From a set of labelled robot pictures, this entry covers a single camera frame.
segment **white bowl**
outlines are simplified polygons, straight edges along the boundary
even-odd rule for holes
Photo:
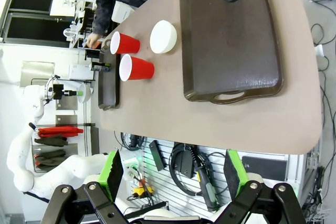
[[[85,103],[87,101],[90,100],[91,98],[91,89],[88,85],[82,83],[79,88],[78,91],[82,91],[83,95],[78,95],[77,99],[80,103]]]
[[[168,21],[161,20],[154,26],[150,45],[155,54],[164,54],[173,49],[177,40],[177,32],[175,27]]]

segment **red plastic cup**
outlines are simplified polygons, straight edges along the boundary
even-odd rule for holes
[[[111,38],[111,53],[136,54],[140,50],[140,41],[116,31]]]
[[[121,58],[119,76],[122,81],[151,79],[153,75],[153,63],[130,55],[124,55]]]

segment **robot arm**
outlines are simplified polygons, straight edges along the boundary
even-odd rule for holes
[[[30,142],[35,125],[44,113],[46,88],[44,86],[27,86],[24,90],[24,101],[29,123],[12,141],[8,155],[7,167],[14,173],[14,185],[22,191],[31,191],[42,198],[50,198],[57,186],[69,184],[75,177],[85,179],[91,174],[101,172],[106,156],[97,154],[89,157],[73,155],[53,170],[37,177],[26,169],[26,160],[30,153]]]

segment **black tray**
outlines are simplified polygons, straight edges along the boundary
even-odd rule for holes
[[[120,55],[111,54],[108,45],[109,43],[105,42],[99,54],[99,62],[111,64],[110,72],[98,73],[98,107],[102,110],[117,108],[120,95]]]
[[[280,91],[281,60],[267,0],[180,0],[180,10],[189,101],[229,104]]]

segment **window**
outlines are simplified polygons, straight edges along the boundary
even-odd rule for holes
[[[1,37],[5,43],[68,47],[63,30],[72,17],[51,17],[53,0],[10,0],[3,22]]]

